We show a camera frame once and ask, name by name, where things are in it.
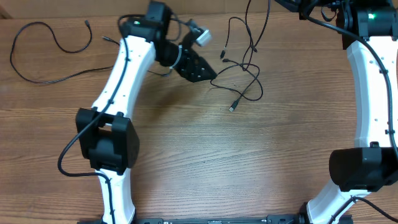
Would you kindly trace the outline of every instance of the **black motor joint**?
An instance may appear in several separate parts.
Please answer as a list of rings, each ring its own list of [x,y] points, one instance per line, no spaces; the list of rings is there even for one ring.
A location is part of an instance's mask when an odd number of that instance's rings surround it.
[[[209,66],[207,61],[199,56],[192,45],[209,41],[210,33],[196,25],[192,20],[185,25],[190,32],[178,45],[166,39],[172,11],[162,2],[151,2],[147,14],[141,17],[132,17],[122,25],[124,35],[134,35],[153,42],[156,49],[156,61],[161,66],[174,68],[181,77],[190,82],[212,80],[217,73]]]
[[[303,16],[304,9],[311,5],[313,0],[275,0],[290,12],[298,12],[299,19]],[[337,13],[336,26],[352,32],[364,40],[373,36],[391,36],[398,39],[397,11],[391,0],[318,0],[316,6],[330,8]],[[342,35],[343,49],[346,50],[354,40]]]

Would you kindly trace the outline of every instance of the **black metal bracket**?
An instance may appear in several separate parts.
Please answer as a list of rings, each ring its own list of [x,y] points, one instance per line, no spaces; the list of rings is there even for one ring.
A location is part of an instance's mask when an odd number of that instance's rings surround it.
[[[95,110],[80,108],[76,115],[78,133],[98,114]],[[111,125],[110,131],[101,129],[105,124]],[[80,147],[83,157],[90,160],[91,168],[113,170],[122,175],[137,160],[139,139],[129,118],[121,113],[104,114],[80,137]]]

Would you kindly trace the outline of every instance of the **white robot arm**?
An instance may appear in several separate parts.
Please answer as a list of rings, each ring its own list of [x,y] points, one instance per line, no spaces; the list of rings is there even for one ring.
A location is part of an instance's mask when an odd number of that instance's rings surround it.
[[[217,76],[206,60],[192,49],[194,43],[205,46],[211,40],[210,31],[190,21],[187,25],[190,32],[177,46],[165,39],[170,15],[171,10],[164,3],[151,2],[145,17],[132,17],[122,25],[125,41],[120,41],[119,55],[105,88],[91,110],[80,109],[76,116],[80,132],[98,113],[104,112],[98,124],[80,137],[83,157],[90,160],[95,172],[110,180],[112,201],[107,181],[98,177],[104,200],[104,215],[98,223],[130,224],[134,218],[130,173],[137,159],[139,139],[131,121],[139,90],[150,66],[157,60],[163,66],[176,69],[190,82]],[[128,58],[124,43],[128,46]],[[107,107],[125,66],[123,81]],[[111,126],[111,131],[101,129],[105,125]]]
[[[396,58],[398,42],[391,37],[370,37],[368,42],[383,60],[389,71],[392,89],[392,99],[398,99]],[[355,148],[371,147],[372,142],[378,142],[380,147],[391,147],[388,127],[386,83],[380,67],[370,51],[358,41],[347,48],[347,57],[354,75],[357,125],[354,139]],[[394,126],[398,124],[398,103],[393,100]],[[351,197],[365,197],[371,192],[366,189],[354,189],[342,192],[339,185],[329,180],[322,191],[307,204],[307,213],[310,223],[329,223],[331,216],[336,214]],[[354,202],[346,206],[335,217],[333,223],[338,223]]]

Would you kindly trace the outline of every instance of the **cable tie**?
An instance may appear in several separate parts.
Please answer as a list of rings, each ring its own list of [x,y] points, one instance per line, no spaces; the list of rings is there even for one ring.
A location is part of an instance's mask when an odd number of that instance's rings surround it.
[[[182,55],[182,45],[179,45],[178,46],[178,57],[177,57],[176,61],[174,62],[174,64],[169,67],[170,69],[173,69],[174,66],[176,66],[180,62],[181,55]]]
[[[354,203],[357,202],[357,200],[355,200],[353,196],[351,196],[351,200],[352,200]]]
[[[396,131],[395,130],[386,130],[386,134],[395,134]]]

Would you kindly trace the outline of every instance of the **cable clip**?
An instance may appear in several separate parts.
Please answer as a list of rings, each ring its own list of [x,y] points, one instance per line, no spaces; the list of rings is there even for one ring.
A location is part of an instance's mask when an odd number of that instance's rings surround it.
[[[226,53],[226,47],[224,47],[224,50],[221,52],[220,59],[224,58],[225,53]]]
[[[396,132],[394,130],[386,130],[386,134],[395,134]]]
[[[381,69],[379,69],[379,73],[384,74],[384,72]]]
[[[351,200],[354,202],[354,203],[356,203],[357,202],[357,200],[355,200],[355,198],[351,195]]]

